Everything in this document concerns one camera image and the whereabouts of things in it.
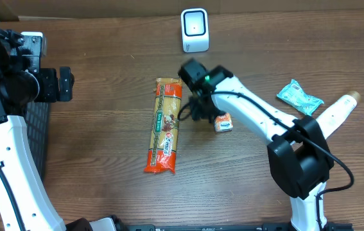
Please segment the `small orange snack packet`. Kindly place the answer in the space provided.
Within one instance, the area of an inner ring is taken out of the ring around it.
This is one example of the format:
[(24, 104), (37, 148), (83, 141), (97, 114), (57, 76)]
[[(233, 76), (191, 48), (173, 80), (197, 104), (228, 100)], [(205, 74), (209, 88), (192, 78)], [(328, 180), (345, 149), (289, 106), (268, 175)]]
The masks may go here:
[(233, 129), (232, 118), (229, 113), (219, 115), (214, 120), (214, 129), (216, 132), (229, 132)]

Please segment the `spaghetti pasta packet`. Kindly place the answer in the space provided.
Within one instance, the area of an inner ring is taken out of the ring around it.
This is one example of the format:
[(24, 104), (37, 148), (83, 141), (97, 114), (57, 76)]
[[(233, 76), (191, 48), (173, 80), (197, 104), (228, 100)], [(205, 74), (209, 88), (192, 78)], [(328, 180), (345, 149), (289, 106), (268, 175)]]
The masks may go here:
[(182, 81), (158, 78), (146, 173), (175, 172)]

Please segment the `teal snack packet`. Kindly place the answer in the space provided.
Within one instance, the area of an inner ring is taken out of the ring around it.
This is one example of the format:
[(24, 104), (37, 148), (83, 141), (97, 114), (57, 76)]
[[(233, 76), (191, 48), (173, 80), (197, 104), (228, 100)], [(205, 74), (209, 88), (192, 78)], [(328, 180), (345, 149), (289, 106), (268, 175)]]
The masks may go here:
[(306, 94), (294, 79), (277, 94), (277, 97), (307, 116), (312, 116), (313, 112), (324, 104), (322, 99)]

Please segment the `white tube gold cap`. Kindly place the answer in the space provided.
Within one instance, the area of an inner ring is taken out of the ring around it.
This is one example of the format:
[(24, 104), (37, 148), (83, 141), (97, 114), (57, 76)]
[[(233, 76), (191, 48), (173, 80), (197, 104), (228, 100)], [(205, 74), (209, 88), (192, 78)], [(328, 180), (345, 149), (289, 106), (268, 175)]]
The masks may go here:
[(360, 99), (361, 95), (358, 92), (350, 91), (316, 118), (325, 139), (330, 137), (344, 123), (356, 108)]

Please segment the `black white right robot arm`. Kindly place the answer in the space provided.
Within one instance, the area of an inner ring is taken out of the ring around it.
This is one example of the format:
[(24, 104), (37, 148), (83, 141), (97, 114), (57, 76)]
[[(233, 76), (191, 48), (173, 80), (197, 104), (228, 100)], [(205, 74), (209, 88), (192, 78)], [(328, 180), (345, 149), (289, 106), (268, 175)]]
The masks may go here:
[(226, 68), (209, 71), (195, 59), (178, 75), (193, 94), (187, 104), (193, 120), (228, 113), (264, 141), (271, 176), (290, 197), (292, 229), (323, 230), (322, 199), (334, 166), (326, 140), (338, 128), (329, 111), (297, 119), (256, 96)]

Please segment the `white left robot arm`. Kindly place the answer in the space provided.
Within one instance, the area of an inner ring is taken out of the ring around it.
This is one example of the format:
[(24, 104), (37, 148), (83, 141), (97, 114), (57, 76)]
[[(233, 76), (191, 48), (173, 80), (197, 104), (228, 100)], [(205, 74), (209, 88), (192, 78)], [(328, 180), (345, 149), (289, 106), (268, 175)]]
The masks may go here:
[(46, 40), (40, 32), (0, 29), (0, 215), (6, 230), (118, 231), (114, 216), (65, 223), (44, 189), (34, 163), (24, 119), (30, 102), (73, 97), (69, 67), (43, 68)]

